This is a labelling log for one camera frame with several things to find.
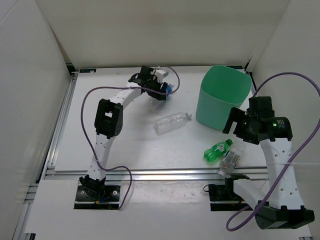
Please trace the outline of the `blue label water bottle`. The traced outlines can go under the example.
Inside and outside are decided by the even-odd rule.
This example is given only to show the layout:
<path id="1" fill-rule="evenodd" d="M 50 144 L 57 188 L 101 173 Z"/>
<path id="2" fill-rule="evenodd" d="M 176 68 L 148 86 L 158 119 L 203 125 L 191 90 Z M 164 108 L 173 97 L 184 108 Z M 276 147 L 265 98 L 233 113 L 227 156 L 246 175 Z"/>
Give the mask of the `blue label water bottle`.
<path id="1" fill-rule="evenodd" d="M 165 82 L 165 96 L 168 97 L 173 92 L 174 85 Z"/>

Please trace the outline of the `clear bottle white blue label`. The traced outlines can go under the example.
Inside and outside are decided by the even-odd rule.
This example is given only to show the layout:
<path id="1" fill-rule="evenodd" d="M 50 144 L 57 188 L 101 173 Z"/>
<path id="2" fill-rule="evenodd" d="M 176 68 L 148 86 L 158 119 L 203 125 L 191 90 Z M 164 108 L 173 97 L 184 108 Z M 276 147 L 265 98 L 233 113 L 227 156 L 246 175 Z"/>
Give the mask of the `clear bottle white blue label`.
<path id="1" fill-rule="evenodd" d="M 234 142 L 219 164 L 218 175 L 224 178 L 226 175 L 230 174 L 241 160 L 245 151 L 246 145 L 243 142 Z"/>

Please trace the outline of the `clear plastic bottle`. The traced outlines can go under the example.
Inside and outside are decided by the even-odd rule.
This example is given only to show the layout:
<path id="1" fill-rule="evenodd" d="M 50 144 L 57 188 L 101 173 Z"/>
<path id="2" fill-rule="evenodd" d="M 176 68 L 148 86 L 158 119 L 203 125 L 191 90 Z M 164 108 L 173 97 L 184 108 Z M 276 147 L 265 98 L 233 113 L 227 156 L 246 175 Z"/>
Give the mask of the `clear plastic bottle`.
<path id="1" fill-rule="evenodd" d="M 158 135 L 164 135 L 185 126 L 192 118 L 188 112 L 177 112 L 169 116 L 157 119 L 154 129 Z"/>

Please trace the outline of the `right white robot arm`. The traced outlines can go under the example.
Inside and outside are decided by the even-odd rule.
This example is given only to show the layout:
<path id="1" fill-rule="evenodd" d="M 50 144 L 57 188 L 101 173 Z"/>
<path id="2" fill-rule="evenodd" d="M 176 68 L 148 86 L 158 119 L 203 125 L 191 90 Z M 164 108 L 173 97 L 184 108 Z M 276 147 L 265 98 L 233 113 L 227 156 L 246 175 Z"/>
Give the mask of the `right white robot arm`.
<path id="1" fill-rule="evenodd" d="M 314 211 L 307 209 L 300 196 L 291 165 L 292 128 L 286 117 L 276 117 L 269 96 L 251 97 L 243 111 L 233 107 L 224 133 L 236 123 L 234 135 L 244 142 L 262 148 L 267 165 L 270 189 L 264 194 L 245 176 L 233 178 L 224 193 L 230 200 L 241 197 L 253 210 L 258 227 L 267 229 L 298 229 L 315 220 Z"/>

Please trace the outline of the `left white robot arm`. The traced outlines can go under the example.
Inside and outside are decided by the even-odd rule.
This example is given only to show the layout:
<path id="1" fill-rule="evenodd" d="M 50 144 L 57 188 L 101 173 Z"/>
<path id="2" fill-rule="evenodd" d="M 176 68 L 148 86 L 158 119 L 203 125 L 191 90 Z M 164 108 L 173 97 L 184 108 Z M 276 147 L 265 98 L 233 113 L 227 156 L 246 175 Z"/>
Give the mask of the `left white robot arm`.
<path id="1" fill-rule="evenodd" d="M 159 101 L 166 100 L 170 91 L 167 90 L 168 84 L 164 82 L 164 78 L 168 75 L 168 71 L 160 67 L 142 66 L 140 72 L 130 77 L 126 86 L 95 87 L 85 95 L 80 110 L 80 123 L 93 157 L 89 170 L 84 177 L 79 178 L 79 181 L 93 200 L 100 200 L 105 194 L 107 161 L 111 146 L 123 128 L 124 109 L 143 93 Z M 109 99 L 102 98 L 98 102 L 94 120 L 96 138 L 95 144 L 92 144 L 85 130 L 84 107 L 89 94 L 100 89 L 119 92 Z"/>

